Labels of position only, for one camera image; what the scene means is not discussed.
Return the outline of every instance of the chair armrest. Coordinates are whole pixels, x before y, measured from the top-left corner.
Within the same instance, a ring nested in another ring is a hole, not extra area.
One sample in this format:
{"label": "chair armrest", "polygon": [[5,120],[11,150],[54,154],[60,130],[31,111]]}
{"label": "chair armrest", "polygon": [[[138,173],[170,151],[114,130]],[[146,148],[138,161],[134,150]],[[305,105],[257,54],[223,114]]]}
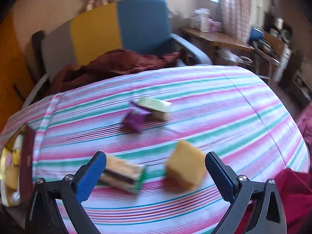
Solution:
{"label": "chair armrest", "polygon": [[180,46],[182,46],[186,51],[188,51],[195,61],[198,64],[207,64],[207,65],[213,65],[212,61],[206,55],[203,51],[201,51],[198,47],[194,46],[192,43],[188,42],[184,38],[180,37],[179,35],[176,35],[174,33],[170,34],[171,38],[176,41]]}
{"label": "chair armrest", "polygon": [[28,95],[27,99],[25,100],[22,110],[28,107],[31,102],[34,100],[35,96],[37,95],[40,88],[43,86],[43,84],[48,80],[48,74],[44,74],[43,77],[40,78],[38,83],[35,85],[35,87],[32,89],[31,93]]}

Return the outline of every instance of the yellow sponge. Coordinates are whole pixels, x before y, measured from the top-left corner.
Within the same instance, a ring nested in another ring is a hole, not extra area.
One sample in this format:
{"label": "yellow sponge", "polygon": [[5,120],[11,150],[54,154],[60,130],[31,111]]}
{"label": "yellow sponge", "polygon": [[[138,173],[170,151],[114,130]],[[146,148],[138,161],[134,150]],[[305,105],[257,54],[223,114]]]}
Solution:
{"label": "yellow sponge", "polygon": [[21,162],[21,149],[17,149],[12,153],[12,162],[15,166],[19,166]]}
{"label": "yellow sponge", "polygon": [[205,154],[186,141],[179,141],[166,164],[169,178],[187,190],[200,184],[206,172]]}
{"label": "yellow sponge", "polygon": [[5,171],[5,186],[11,190],[16,191],[18,189],[18,173],[19,168],[13,165],[7,167]]}

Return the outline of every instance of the yellow object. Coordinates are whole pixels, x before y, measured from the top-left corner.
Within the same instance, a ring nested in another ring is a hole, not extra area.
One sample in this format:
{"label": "yellow object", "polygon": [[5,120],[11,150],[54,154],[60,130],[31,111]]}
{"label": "yellow object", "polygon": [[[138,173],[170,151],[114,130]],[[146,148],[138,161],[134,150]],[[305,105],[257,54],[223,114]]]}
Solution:
{"label": "yellow object", "polygon": [[19,131],[16,131],[12,136],[11,138],[8,140],[8,142],[5,144],[5,147],[10,150],[11,152],[14,151],[13,149],[13,146],[14,146],[14,142],[16,140],[16,138],[18,137],[19,135]]}
{"label": "yellow object", "polygon": [[17,149],[12,153],[12,162],[15,166],[19,166],[21,162],[21,149]]}
{"label": "yellow object", "polygon": [[206,172],[205,154],[186,141],[179,141],[166,164],[167,176],[180,186],[192,190]]}
{"label": "yellow object", "polygon": [[71,41],[79,65],[88,65],[98,56],[122,48],[116,3],[100,6],[73,18]]}
{"label": "yellow object", "polygon": [[13,165],[7,167],[5,171],[5,186],[11,190],[18,189],[19,168]]}
{"label": "yellow object", "polygon": [[3,148],[2,154],[1,154],[1,159],[0,159],[0,180],[4,180],[5,178],[5,159],[7,158],[7,155],[12,154],[11,151],[9,151],[6,147]]}

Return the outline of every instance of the chair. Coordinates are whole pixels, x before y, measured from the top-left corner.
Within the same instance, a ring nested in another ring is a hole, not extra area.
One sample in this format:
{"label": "chair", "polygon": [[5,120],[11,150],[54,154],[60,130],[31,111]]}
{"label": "chair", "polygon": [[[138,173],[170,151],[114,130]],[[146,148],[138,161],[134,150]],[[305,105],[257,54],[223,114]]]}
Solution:
{"label": "chair", "polygon": [[[124,0],[87,11],[65,22],[45,36],[39,46],[45,75],[22,107],[33,101],[46,80],[67,64],[87,65],[98,56],[117,49],[161,56],[172,53],[174,43],[186,50],[197,64],[212,64],[199,48],[172,34],[166,0]],[[185,66],[179,60],[178,66]]]}

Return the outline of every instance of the pink and green stripes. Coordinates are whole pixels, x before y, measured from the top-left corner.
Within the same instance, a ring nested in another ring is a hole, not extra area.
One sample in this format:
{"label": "pink and green stripes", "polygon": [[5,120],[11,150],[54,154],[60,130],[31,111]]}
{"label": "pink and green stripes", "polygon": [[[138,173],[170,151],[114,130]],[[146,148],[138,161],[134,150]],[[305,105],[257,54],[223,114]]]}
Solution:
{"label": "pink and green stripes", "polygon": [[[167,122],[149,119],[138,135],[120,122],[129,100],[142,95],[170,101],[172,109]],[[228,204],[210,176],[182,194],[165,179],[165,162],[180,139],[215,151],[237,173],[257,181],[286,167],[309,168],[307,148],[285,107],[263,81],[239,67],[146,71],[50,96],[12,116],[1,144],[25,122],[37,131],[34,180],[74,173],[98,150],[147,165],[139,195],[99,183],[83,202],[102,233],[211,233]]]}

